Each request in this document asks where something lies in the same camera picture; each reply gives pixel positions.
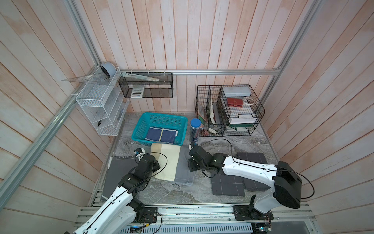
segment gray grid mat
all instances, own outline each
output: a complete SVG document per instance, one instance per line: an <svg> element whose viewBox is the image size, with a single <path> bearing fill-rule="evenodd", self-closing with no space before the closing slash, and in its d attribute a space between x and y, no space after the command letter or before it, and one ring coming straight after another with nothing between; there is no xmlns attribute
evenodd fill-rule
<svg viewBox="0 0 374 234"><path fill-rule="evenodd" d="M250 162L256 162L256 163L263 163L267 164L265 155L263 153L238 153L237 158L241 160L246 160ZM264 185L263 183L260 183L258 181L246 179L243 179L244 188L251 192L256 191L266 191L270 187L267 185Z"/></svg>
<svg viewBox="0 0 374 234"><path fill-rule="evenodd" d="M211 179L214 195L245 196L242 178L217 174Z"/></svg>

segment beige cloth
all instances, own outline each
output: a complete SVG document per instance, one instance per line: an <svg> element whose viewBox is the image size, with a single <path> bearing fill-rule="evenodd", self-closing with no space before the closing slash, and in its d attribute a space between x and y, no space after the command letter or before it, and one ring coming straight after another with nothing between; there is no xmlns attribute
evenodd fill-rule
<svg viewBox="0 0 374 234"><path fill-rule="evenodd" d="M157 153L152 153L152 155L157 159L160 164L160 170L162 170L166 164L165 169L154 177L161 180L174 181L175 173L177 171L177 164L179 160L179 152L181 147L179 145L170 145L162 143L152 143L151 152L158 152L164 154L168 158L168 163L166 164L166 158Z"/></svg>

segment dark gray mat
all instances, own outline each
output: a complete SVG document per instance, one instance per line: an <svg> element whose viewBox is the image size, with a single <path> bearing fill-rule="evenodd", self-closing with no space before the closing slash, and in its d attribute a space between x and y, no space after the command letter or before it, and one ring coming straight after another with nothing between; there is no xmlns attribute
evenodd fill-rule
<svg viewBox="0 0 374 234"><path fill-rule="evenodd" d="M243 181L240 176L217 174L211 179L211 183L214 195L245 196Z"/></svg>
<svg viewBox="0 0 374 234"><path fill-rule="evenodd" d="M238 153L237 158L241 160L246 160L250 162L256 162L256 163L263 163L267 164L265 155L263 153ZM260 183L258 181L246 179L243 179L244 188L251 192L256 191L266 191L270 187L267 185L264 185L263 183Z"/></svg>
<svg viewBox="0 0 374 234"><path fill-rule="evenodd" d="M110 197L118 186L118 183L121 181L122 177L137 165L138 164L135 162L134 155L114 156L105 177L102 195L107 198Z"/></svg>

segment wooden wall panel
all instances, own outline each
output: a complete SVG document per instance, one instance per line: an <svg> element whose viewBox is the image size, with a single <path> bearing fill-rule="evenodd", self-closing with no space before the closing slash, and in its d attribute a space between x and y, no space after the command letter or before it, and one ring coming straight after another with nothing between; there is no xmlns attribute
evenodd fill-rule
<svg viewBox="0 0 374 234"><path fill-rule="evenodd" d="M78 86L62 80L85 75L94 60L65 4L51 0L0 2L0 54L3 181ZM72 231L110 141L75 108L0 212L1 231Z"/></svg>
<svg viewBox="0 0 374 234"><path fill-rule="evenodd" d="M75 1L101 58L122 69L277 67L312 2ZM261 96L271 79L176 76L173 98L132 99L129 111L193 111L198 85L250 84Z"/></svg>
<svg viewBox="0 0 374 234"><path fill-rule="evenodd" d="M308 203L327 234L374 231L373 13L373 1L326 1L264 104L270 140L314 185ZM312 192L303 181L302 197Z"/></svg>

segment folded navy cloth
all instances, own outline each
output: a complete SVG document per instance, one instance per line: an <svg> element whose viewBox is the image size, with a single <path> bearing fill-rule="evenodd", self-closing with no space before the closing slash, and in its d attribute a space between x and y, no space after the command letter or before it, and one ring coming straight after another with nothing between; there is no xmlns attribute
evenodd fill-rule
<svg viewBox="0 0 374 234"><path fill-rule="evenodd" d="M145 139L152 142L173 144L177 135L178 131L174 129L150 127Z"/></svg>

